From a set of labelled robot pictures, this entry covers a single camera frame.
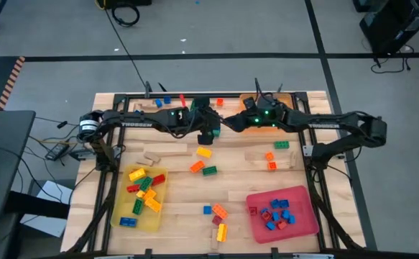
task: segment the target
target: yellow lego brick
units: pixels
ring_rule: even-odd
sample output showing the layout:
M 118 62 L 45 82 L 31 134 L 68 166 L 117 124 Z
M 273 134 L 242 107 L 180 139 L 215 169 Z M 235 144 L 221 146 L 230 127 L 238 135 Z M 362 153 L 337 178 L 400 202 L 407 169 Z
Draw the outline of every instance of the yellow lego brick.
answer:
M 135 180 L 141 179 L 142 177 L 145 177 L 145 170 L 143 168 L 140 168 L 139 170 L 129 174 L 129 180 L 131 180 L 133 183 Z
M 204 147 L 199 147 L 196 150 L 196 153 L 198 155 L 201 155 L 201 156 L 205 157 L 205 158 L 210 158 L 211 155 L 212 155 L 212 151 L 210 151 L 209 149 L 205 149 Z
M 227 231 L 226 224 L 220 224 L 218 226 L 217 241 L 219 241 L 219 242 L 225 242 L 225 240 L 226 240 L 226 231 Z
M 145 205 L 147 205 L 150 209 L 153 209 L 154 212 L 159 212 L 161 210 L 161 204 L 153 198 L 146 200 Z
M 154 198 L 157 195 L 156 191 L 153 191 L 151 188 L 145 193 L 144 200 L 148 200 Z
M 139 198 L 143 198 L 143 197 L 144 197 L 144 195 L 145 195 L 145 191 L 138 191 L 136 195 L 137 195 L 137 197 L 139 197 Z

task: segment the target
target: wooden table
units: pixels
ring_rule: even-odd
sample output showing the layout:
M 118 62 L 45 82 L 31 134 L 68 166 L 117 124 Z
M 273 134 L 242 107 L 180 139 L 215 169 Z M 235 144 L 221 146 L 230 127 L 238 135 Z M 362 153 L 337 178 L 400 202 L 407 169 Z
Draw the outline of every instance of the wooden table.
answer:
M 93 109 L 111 109 L 113 98 L 114 94 L 96 94 Z M 312 113 L 331 113 L 326 92 L 309 91 L 308 98 Z M 187 99 L 187 105 L 190 104 L 191 99 Z M 173 99 L 172 104 L 165 108 L 180 105 L 179 99 Z M 129 105 L 129 111 L 135 109 L 145 112 L 157 111 L 156 105 L 150 99 L 134 100 Z M 224 105 L 221 108 L 216 106 L 216 109 L 224 117 L 235 114 L 239 110 L 239 99 L 225 98 Z M 119 129 L 116 129 L 115 138 L 118 137 L 118 132 Z M 228 127 L 222 126 L 220 137 L 210 146 L 213 156 L 210 160 L 206 160 L 206 164 L 217 166 L 218 173 L 208 177 L 189 171 L 189 167 L 200 159 L 195 154 L 198 147 L 197 134 L 194 132 L 181 140 L 176 140 L 169 134 L 154 129 L 126 129 L 124 141 L 126 151 L 121 157 L 120 174 L 126 165 L 142 157 L 143 152 L 150 151 L 162 157 L 162 160 L 154 166 L 168 169 L 168 186 L 162 207 L 160 230 L 148 233 L 112 227 L 109 255 L 143 254 L 146 248 L 152 248 L 154 254 L 270 253 L 271 247 L 278 247 L 280 253 L 319 251 L 315 235 L 263 245 L 256 243 L 252 237 L 246 211 L 245 201 L 249 194 L 297 185 L 307 186 L 298 134 L 281 131 L 267 134 L 235 133 Z M 319 142 L 332 142 L 337 139 L 334 130 L 316 130 L 316 135 Z M 274 150 L 272 143 L 278 140 L 288 140 L 290 148 Z M 267 171 L 264 159 L 264 154 L 272 150 L 278 166 L 278 170 L 274 173 Z M 346 171 L 343 160 L 333 158 L 329 164 Z M 82 162 L 77 182 L 93 167 L 93 160 Z M 327 169 L 324 173 L 333 214 L 351 237 L 364 246 L 362 228 L 347 177 L 333 169 Z M 91 221 L 99 175 L 99 172 L 93 172 L 75 190 L 61 251 L 70 248 Z M 220 242 L 217 250 L 211 249 L 212 229 L 215 228 L 211 223 L 212 216 L 203 215 L 203 206 L 215 203 L 222 205 L 229 213 L 228 218 L 224 220 L 229 229 L 227 240 Z M 323 215 L 321 220 L 326 245 L 331 247 Z M 104 222 L 101 222 L 96 238 L 97 250 L 101 249 L 103 226 Z

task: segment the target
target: yellow plastic bin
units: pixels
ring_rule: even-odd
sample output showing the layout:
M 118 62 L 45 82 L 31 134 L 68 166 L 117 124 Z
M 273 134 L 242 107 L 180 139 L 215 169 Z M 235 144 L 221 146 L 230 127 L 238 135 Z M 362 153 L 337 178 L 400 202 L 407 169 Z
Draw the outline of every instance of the yellow plastic bin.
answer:
M 134 183 L 132 183 L 129 180 L 128 175 L 131 172 L 134 172 L 135 170 L 138 170 L 140 168 L 145 169 L 145 174 L 152 178 L 154 178 L 155 176 L 159 176 L 160 174 L 165 175 L 164 183 L 160 183 L 156 186 L 150 187 L 153 191 L 157 192 L 157 195 L 154 197 L 154 200 L 158 201 L 161 205 L 163 205 L 163 201 L 165 200 L 166 194 L 167 169 L 149 167 L 145 165 L 128 165 L 123 172 L 123 177 L 121 178 L 121 185 L 119 187 L 119 190 L 117 191 L 114 213 L 111 217 L 110 225 L 112 227 L 124 227 L 119 224 L 120 219 L 122 217 L 127 217 L 137 220 L 137 225 L 135 228 L 127 228 L 130 228 L 131 230 L 156 232 L 160 228 L 161 212 L 163 208 L 161 208 L 159 212 L 154 212 L 152 209 L 150 209 L 147 205 L 144 204 L 142 213 L 140 215 L 136 215 L 132 213 L 132 209 L 134 207 L 134 202 L 138 198 L 136 196 L 137 192 L 135 191 L 129 193 L 126 190 L 127 186 L 134 185 Z

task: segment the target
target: blue lego brick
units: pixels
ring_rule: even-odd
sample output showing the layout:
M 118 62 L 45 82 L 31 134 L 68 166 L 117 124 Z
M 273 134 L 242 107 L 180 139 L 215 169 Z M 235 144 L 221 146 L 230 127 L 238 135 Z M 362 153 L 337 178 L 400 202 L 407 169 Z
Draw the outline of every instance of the blue lego brick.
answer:
M 212 208 L 211 208 L 211 206 L 204 206 L 203 207 L 203 214 L 205 214 L 205 215 L 211 215 L 212 214 Z
M 137 219 L 122 217 L 120 219 L 120 225 L 124 227 L 136 227 Z
M 273 221 L 280 220 L 280 215 L 277 212 L 273 212 Z
M 268 223 L 267 223 L 267 227 L 268 227 L 270 230 L 275 230 L 275 224 L 273 224 L 273 222 L 268 222 Z
M 161 103 L 159 99 L 155 99 L 155 103 L 157 104 L 158 108 L 161 108 L 161 106 L 163 106 L 163 104 Z
M 165 104 L 171 103 L 171 96 L 165 96 L 163 99 L 165 100 Z
M 288 200 L 281 200 L 280 201 L 280 208 L 289 208 L 289 201 Z
M 289 215 L 289 220 L 287 222 L 289 222 L 289 224 L 295 224 L 295 217 L 294 217 L 294 215 Z
M 288 210 L 283 210 L 283 211 L 282 211 L 282 214 L 281 214 L 281 217 L 282 217 L 283 219 L 289 219 L 289 217 L 290 217 L 290 212 L 289 212 Z
M 270 202 L 270 204 L 272 205 L 273 209 L 277 209 L 280 207 L 280 201 L 278 201 L 278 199 L 274 199 Z

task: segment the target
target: black metal frame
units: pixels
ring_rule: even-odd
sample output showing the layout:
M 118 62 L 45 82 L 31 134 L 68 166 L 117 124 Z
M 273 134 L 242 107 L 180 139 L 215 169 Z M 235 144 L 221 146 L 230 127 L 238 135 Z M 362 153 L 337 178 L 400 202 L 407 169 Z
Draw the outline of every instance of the black metal frame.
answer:
M 179 94 L 167 94 L 167 93 L 149 93 L 150 94 L 150 98 L 163 98 L 164 96 L 171 96 L 172 98 L 178 98 Z M 190 93 L 190 94 L 186 94 L 185 96 L 188 98 L 195 98 L 195 97 L 200 97 L 200 96 L 208 96 L 208 97 L 225 97 L 225 98 L 239 98 L 239 96 L 241 94 L 244 94 L 242 92 L 236 92 L 236 93 L 227 93 L 227 92 L 221 92 L 221 93 Z M 303 107 L 304 107 L 304 112 L 310 114 L 310 106 L 308 104 L 308 96 L 306 92 L 297 92 L 297 93 L 289 93 L 291 94 L 291 97 L 293 99 L 293 109 L 299 109 L 298 108 L 298 100 L 301 101 L 303 103 Z M 129 108 L 129 103 L 131 101 L 133 101 L 134 99 L 145 99 L 145 96 L 143 94 L 115 94 L 114 96 L 114 103 L 113 103 L 113 110 L 118 110 L 119 108 L 119 104 L 123 103 L 123 109 L 122 111 L 126 112 L 128 111 Z M 117 145 L 121 146 L 123 145 L 124 142 L 124 133 L 125 133 L 125 129 L 122 127 L 120 128 L 120 133 L 119 133 L 119 138 L 118 138 L 118 142 Z M 316 139 L 316 134 L 314 129 L 310 129 L 309 130 L 310 133 L 310 140 L 311 140 L 311 144 L 314 145 L 317 143 L 317 139 Z M 303 132 L 298 133 L 299 134 L 299 141 L 300 141 L 300 146 L 304 146 L 306 145 L 305 142 L 305 135 Z M 110 132 L 109 135 L 107 136 L 107 142 L 106 144 L 111 146 L 113 142 L 113 132 Z M 119 164 L 121 162 L 121 154 L 118 156 L 117 158 L 117 163 L 118 163 L 118 168 L 119 168 Z M 105 189 L 105 184 L 106 184 L 106 174 L 108 172 L 102 172 L 101 174 L 101 178 L 99 180 L 99 185 L 98 185 L 98 191 L 96 194 L 96 203 L 95 203 L 95 209 L 94 209 L 94 213 L 93 215 L 98 211 L 98 208 L 100 207 L 100 205 L 102 204 L 102 200 L 103 200 L 103 193 L 104 193 L 104 189 Z M 118 182 L 118 169 L 115 172 L 112 172 L 113 176 L 111 179 L 111 188 L 115 188 L 116 190 L 116 185 Z M 314 184 L 314 182 L 311 180 L 311 171 L 310 169 L 306 166 L 305 164 L 305 177 L 307 179 L 308 182 L 308 187 L 310 187 L 311 184 Z M 326 205 L 327 209 L 329 209 L 329 211 L 331 211 L 331 202 L 329 199 L 329 195 L 328 195 L 328 189 L 326 186 L 326 180 L 323 174 L 323 171 L 318 172 L 318 177 L 321 180 L 321 196 L 323 197 L 323 201 L 324 204 Z M 322 228 L 322 224 L 321 224 L 321 219 L 320 219 L 320 214 L 319 214 L 319 210 L 318 207 L 314 204 L 313 205 L 313 210 L 315 212 L 315 215 L 317 217 L 318 220 L 318 224 L 319 224 L 319 228 L 320 231 L 317 234 L 317 238 L 318 238 L 318 244 L 319 244 L 319 248 L 320 250 L 325 250 L 327 249 L 326 247 L 326 243 L 324 240 L 324 236 L 323 236 L 323 228 Z M 104 233 L 103 233 L 103 237 L 102 237 L 102 247 L 101 247 L 101 252 L 106 253 L 108 251 L 108 247 L 109 247 L 109 238 L 110 238 L 110 218 L 111 218 L 111 214 L 113 211 L 113 206 L 109 208 L 109 210 L 107 211 L 107 216 L 106 216 L 106 221 L 105 221 L 105 227 L 104 227 Z M 329 225 L 329 232 L 331 233 L 331 241 L 332 241 L 332 247 L 339 249 L 339 239 L 337 238 L 336 233 L 334 232 L 333 228 Z M 94 246 L 96 243 L 96 236 L 97 236 L 97 231 L 94 231 L 93 234 L 91 235 L 91 238 L 88 242 L 88 252 L 93 252 L 94 251 Z M 278 254 L 278 256 L 281 257 L 287 257 L 287 258 L 291 258 L 293 256 L 292 253 L 284 253 L 284 254 L 279 254 L 277 252 L 276 249 L 276 253 L 275 251 L 275 247 L 272 248 L 272 253 L 271 254 L 227 254 L 227 255 L 223 255 L 223 254 L 217 254 L 217 258 L 220 258 L 221 256 L 226 257 L 226 258 L 237 258 L 237 256 L 239 256 L 240 258 L 271 258 L 272 254 Z M 199 255 L 174 255 L 178 258 L 184 258 L 184 257 L 192 257 L 194 258 L 195 256 L 199 256 Z M 206 257 L 210 257 L 210 255 L 200 255 L 203 258 Z

